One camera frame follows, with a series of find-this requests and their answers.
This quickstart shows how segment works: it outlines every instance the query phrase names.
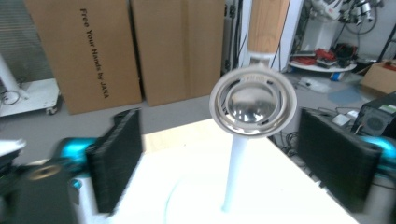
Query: cable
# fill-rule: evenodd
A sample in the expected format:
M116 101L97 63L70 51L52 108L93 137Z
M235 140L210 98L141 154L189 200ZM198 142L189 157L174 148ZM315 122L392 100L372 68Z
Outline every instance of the cable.
M335 108L335 112L337 112L338 114L341 114L341 112L339 111L339 109L353 109L353 110L361 110L360 108L358 108L358 107L347 107L347 106L337 106L336 108Z
M244 41L242 42L242 46L241 46L241 48L238 51L238 62L239 62L239 56L241 55L241 51L242 51L242 49L244 48L244 45L245 45L245 41L247 40L247 36L248 36L248 33L245 34L245 38L244 38Z
M372 185L379 186L379 187L384 188L384 189L396 190L396 188L388 187L388 186L380 185L380 184L376 184L376 183L372 183Z
M15 101L11 102L11 103L5 103L5 101L8 100L8 98L6 96L6 94L8 94L8 93L17 94L17 99ZM1 104L2 105L15 105L21 99L21 95L17 91L3 91L0 94L2 95L2 97L1 97Z
M359 127L356 129L356 132L354 132L354 134L357 134L358 132L359 132L359 130L361 129L361 127L363 127L363 124L361 123L360 125L359 125Z
M375 12L375 17L374 17L374 22L373 22L372 27L370 27L370 29L368 29L367 31L361 32L360 35L367 35L367 34L370 33L371 31L373 31L374 28L376 27L376 22L377 22L377 20L378 20L378 17L376 16L376 15L377 15L377 14L376 14L376 12L377 12L376 7L374 8L374 12ZM350 33L352 33L353 35L356 35L356 34L357 34L357 32L353 31L353 30L350 29L348 26L346 26L346 29L347 29Z
M277 58L278 58L278 69L279 69L278 71L279 71L279 72L280 72L280 69L281 69L281 66L280 66L280 65L282 64L282 62L281 62L281 60L280 60L280 59L281 59L282 48L280 47L280 45L281 45L281 44L280 44L280 41L279 41L279 46L278 46L278 47L279 47L279 56L277 57Z
M343 33L344 28L346 28L346 26L347 26L347 24L344 23L343 28L341 28L340 34L338 34L337 38L335 38L334 45L337 45L338 39L340 38L340 36Z
M317 110L321 111L321 112L331 112L334 116L338 115L338 113L335 110L331 110L331 109L325 108L325 107L318 107Z

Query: cylindrical tube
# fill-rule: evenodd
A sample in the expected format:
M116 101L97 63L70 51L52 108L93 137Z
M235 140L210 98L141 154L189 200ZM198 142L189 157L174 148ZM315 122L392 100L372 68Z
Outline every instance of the cylindrical tube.
M21 90L21 88L18 86L17 81L15 80L14 76L12 76L11 71L9 70L1 54L0 54L0 78L7 91L15 91L20 95L20 97L24 99L28 98L28 94L25 91Z
M238 135L233 136L233 146L231 148L230 166L228 170L227 189L225 191L224 204L222 210L230 212L235 204L235 197L238 188L238 178L241 166L244 162L244 154L248 138Z

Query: stand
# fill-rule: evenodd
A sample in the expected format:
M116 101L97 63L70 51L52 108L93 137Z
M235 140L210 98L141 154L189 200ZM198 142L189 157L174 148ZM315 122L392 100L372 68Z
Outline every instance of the stand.
M46 109L47 114L56 113L58 85L54 78L26 82L18 86L0 54L0 78L5 90L2 91L0 117Z

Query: electronic equipment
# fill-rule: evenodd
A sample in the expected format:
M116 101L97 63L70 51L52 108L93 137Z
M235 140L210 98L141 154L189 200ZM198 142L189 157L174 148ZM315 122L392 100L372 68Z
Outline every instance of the electronic equipment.
M15 159L19 150L13 150L7 162L1 161L7 167L0 174L0 196L7 199L10 211L6 221L80 223L81 183L76 176L81 174L91 177L91 200L97 210L111 214L143 151L139 110L124 111L113 120L102 137L62 140L44 164L11 166L9 159Z
M364 104L352 132L396 138L396 92Z
M297 153L306 166L346 209L362 211L382 150L314 109L302 109L298 134Z

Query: white surface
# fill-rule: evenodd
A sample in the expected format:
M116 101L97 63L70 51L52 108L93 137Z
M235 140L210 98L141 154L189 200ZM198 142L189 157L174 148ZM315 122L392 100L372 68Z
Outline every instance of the white surface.
M233 144L231 148L230 163L228 168L227 186L226 189L220 192L225 192L224 203L222 205L223 212L230 212L234 207L237 206L238 195L238 184L241 183L239 180L240 170L244 163L245 152L247 149L248 138L235 135L233 137Z
M26 141L19 140L0 140L0 156L15 152L26 146Z
M16 91L21 97L27 98L27 94L24 90L21 90L15 81L14 76L12 76L11 71L9 70L6 62L3 59L3 56L0 54L0 79L3 85L6 87L7 91Z
M59 89L54 78L26 82L21 88L27 92L29 98L21 97L14 105L1 105L0 117L56 106Z
M339 67L331 67L331 68L323 68L319 67L316 65L305 65L305 64L300 64L296 62L290 62L290 65L293 67L301 68L304 70L308 71L314 71L314 72L328 72L328 73L333 73L333 72L347 72L356 67L356 64L351 64L350 66L346 68L339 68Z
M147 154L108 223L357 223L266 138L248 141L244 197L230 214L220 212L230 134L211 119L144 139Z

